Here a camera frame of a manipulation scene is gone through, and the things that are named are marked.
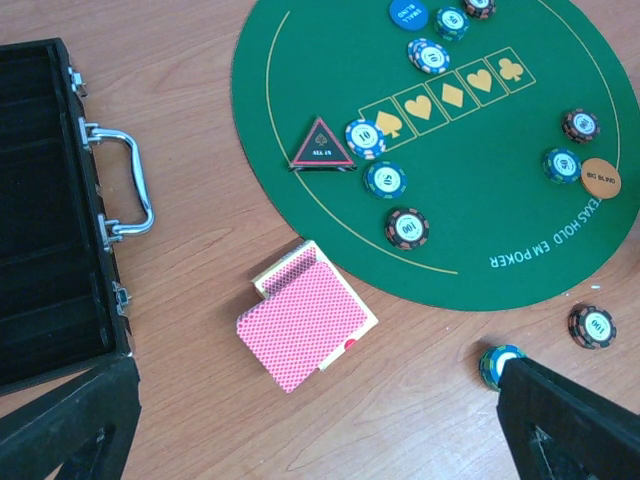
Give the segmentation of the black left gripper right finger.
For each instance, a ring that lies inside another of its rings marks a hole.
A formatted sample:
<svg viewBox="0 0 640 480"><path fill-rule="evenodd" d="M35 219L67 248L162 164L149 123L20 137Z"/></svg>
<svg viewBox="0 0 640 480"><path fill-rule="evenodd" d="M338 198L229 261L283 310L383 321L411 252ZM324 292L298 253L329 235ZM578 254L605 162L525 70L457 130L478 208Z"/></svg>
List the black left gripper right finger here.
<svg viewBox="0 0 640 480"><path fill-rule="evenodd" d="M529 359L510 359L497 414L522 479L637 479L639 416Z"/></svg>

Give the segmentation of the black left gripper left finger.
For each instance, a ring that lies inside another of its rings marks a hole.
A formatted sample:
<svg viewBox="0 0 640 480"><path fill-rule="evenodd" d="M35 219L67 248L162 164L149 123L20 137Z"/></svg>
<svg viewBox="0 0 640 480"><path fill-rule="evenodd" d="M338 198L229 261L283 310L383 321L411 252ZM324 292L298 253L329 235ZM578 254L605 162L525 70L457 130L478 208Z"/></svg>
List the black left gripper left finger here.
<svg viewBox="0 0 640 480"><path fill-rule="evenodd" d="M131 357L93 369L1 418L1 477L122 477L138 425L139 373Z"/></svg>

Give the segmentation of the blue 50 chip stack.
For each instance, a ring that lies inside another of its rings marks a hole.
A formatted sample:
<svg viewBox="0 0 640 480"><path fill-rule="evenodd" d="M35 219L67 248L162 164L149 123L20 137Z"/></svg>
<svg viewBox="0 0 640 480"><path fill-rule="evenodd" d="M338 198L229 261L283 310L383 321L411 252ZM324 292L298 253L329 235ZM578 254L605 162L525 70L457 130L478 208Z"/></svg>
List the blue 50 chip stack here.
<svg viewBox="0 0 640 480"><path fill-rule="evenodd" d="M479 359L478 370L485 385L500 391L500 378L505 363L511 359L526 358L526 354L515 345L492 346Z"/></svg>

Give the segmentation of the brown 100 chip stack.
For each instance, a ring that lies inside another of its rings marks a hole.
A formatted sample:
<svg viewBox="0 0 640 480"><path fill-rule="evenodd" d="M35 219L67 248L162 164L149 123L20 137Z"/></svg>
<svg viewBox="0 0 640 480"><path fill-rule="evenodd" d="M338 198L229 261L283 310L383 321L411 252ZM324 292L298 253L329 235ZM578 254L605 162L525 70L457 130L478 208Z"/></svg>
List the brown 100 chip stack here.
<svg viewBox="0 0 640 480"><path fill-rule="evenodd" d="M595 305L581 304L568 317L568 331L573 340L589 350L603 349L616 338L613 316Z"/></svg>

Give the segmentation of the red playing card deck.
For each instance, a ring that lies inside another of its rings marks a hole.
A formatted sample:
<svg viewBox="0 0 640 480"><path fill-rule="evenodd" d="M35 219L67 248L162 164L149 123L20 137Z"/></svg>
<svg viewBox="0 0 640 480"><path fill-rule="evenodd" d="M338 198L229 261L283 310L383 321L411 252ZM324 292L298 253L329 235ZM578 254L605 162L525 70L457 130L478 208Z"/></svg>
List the red playing card deck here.
<svg viewBox="0 0 640 480"><path fill-rule="evenodd" d="M262 301L236 332L287 393L324 371L378 324L317 244L308 240L253 279Z"/></svg>

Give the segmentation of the orange big blind button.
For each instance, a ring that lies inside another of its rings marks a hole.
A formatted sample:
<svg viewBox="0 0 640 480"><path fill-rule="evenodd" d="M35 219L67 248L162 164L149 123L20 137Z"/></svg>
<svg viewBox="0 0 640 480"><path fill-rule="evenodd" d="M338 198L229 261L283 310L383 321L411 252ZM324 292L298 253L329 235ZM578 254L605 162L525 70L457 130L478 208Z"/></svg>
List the orange big blind button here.
<svg viewBox="0 0 640 480"><path fill-rule="evenodd" d="M589 158L582 163L580 179L590 195L603 200L616 197L622 186L616 168L600 158Z"/></svg>

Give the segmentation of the white blue 10 chip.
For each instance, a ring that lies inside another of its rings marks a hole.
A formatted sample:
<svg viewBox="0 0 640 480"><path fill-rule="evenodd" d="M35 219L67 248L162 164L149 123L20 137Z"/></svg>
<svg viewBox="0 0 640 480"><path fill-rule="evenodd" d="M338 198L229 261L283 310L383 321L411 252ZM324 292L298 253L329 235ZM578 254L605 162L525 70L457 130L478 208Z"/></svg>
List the white blue 10 chip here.
<svg viewBox="0 0 640 480"><path fill-rule="evenodd" d="M345 129L345 139L350 149L366 160L376 159L386 151L384 133L371 120L352 121Z"/></svg>
<svg viewBox="0 0 640 480"><path fill-rule="evenodd" d="M417 38L407 45L409 60L414 66L431 75L442 74L450 66L450 55L440 44L426 38Z"/></svg>

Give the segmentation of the triangular all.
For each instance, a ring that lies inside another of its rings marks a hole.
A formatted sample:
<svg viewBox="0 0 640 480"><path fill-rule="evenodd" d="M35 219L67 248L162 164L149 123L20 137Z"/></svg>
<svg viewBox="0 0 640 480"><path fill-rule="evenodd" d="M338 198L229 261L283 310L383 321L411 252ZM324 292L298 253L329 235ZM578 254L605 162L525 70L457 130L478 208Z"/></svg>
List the triangular all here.
<svg viewBox="0 0 640 480"><path fill-rule="evenodd" d="M294 160L289 163L289 170L293 172L348 172L356 168L356 163L321 117L315 119Z"/></svg>

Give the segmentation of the blue small blind button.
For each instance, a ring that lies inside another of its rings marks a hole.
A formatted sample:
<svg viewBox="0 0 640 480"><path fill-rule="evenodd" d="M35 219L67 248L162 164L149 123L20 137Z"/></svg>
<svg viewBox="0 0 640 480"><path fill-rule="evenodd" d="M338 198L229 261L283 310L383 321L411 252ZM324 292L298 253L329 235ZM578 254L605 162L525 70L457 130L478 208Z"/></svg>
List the blue small blind button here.
<svg viewBox="0 0 640 480"><path fill-rule="evenodd" d="M406 31L419 31L429 21L429 9L419 0L392 0L389 5L392 22Z"/></svg>

